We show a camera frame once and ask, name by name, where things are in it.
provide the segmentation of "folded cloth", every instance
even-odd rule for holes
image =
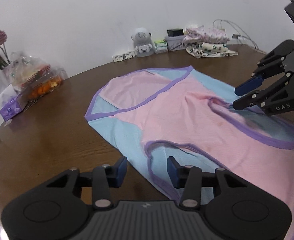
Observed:
[[[215,28],[205,29],[204,26],[201,27],[186,27],[186,36],[183,43],[186,45],[193,42],[208,42],[213,44],[227,43],[229,38],[226,32]]]
[[[195,58],[238,55],[238,52],[229,50],[226,44],[210,44],[206,42],[190,43],[186,46],[186,51]]]
[[[85,118],[171,199],[181,191],[167,174],[169,156],[205,172],[227,168],[276,196],[292,212],[285,240],[294,240],[294,126],[253,107],[230,109],[238,98],[233,91],[191,66],[141,70],[101,88]],[[203,188],[201,203],[212,198],[212,189]]]

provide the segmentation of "purple tissue package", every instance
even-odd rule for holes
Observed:
[[[0,110],[0,114],[4,118],[4,120],[7,121],[22,112],[26,105],[27,101],[24,99],[24,97],[18,95],[17,97],[11,98],[3,106],[3,108]]]

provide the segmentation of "pile of folded clothes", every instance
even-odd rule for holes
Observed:
[[[218,29],[186,27],[187,36],[183,40],[186,51],[195,58],[236,56],[238,52],[229,50],[227,34]]]

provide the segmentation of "circular cover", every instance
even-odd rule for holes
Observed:
[[[11,201],[2,212],[2,224],[10,239],[56,240],[76,233],[87,217],[87,206],[79,198],[46,188]]]
[[[234,240],[274,240],[289,229],[287,205],[269,194],[221,194],[210,201],[205,218],[215,232]]]

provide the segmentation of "black box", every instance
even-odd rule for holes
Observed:
[[[167,30],[167,35],[170,37],[181,36],[184,35],[184,31],[183,29],[170,29]]]

